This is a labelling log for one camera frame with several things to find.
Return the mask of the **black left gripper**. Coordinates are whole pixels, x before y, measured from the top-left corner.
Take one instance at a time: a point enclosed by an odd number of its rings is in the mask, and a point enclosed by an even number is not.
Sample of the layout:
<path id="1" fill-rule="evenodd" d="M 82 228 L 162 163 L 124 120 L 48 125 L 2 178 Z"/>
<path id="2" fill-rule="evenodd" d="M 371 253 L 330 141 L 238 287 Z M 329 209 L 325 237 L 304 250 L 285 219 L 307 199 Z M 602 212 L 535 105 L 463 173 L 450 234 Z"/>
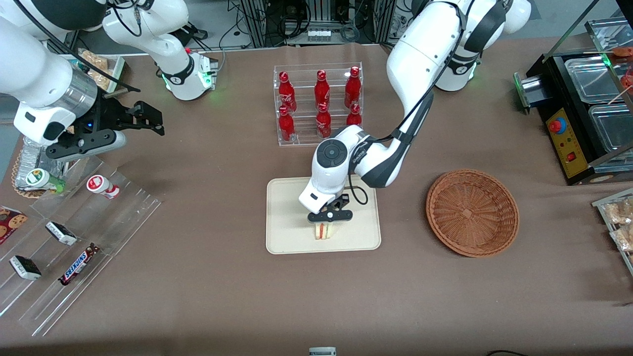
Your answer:
<path id="1" fill-rule="evenodd" d="M 351 210 L 344 209 L 349 202 L 350 196 L 348 194 L 341 194 L 341 196 L 325 205 L 322 208 L 322 212 L 324 214 L 351 214 Z"/>

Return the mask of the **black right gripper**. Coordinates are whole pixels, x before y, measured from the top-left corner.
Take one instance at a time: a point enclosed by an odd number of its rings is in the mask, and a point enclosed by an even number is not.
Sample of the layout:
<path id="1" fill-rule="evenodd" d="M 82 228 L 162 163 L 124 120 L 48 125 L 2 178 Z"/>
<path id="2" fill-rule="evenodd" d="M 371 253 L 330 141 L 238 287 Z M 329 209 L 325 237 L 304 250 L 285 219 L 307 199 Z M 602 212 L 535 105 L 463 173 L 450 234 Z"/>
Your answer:
<path id="1" fill-rule="evenodd" d="M 115 131 L 126 129 L 152 130 L 165 135 L 160 110 L 144 101 L 137 101 L 130 114 L 117 99 L 98 97 L 92 108 L 74 122 L 74 138 L 84 144 L 113 144 L 117 139 Z"/>

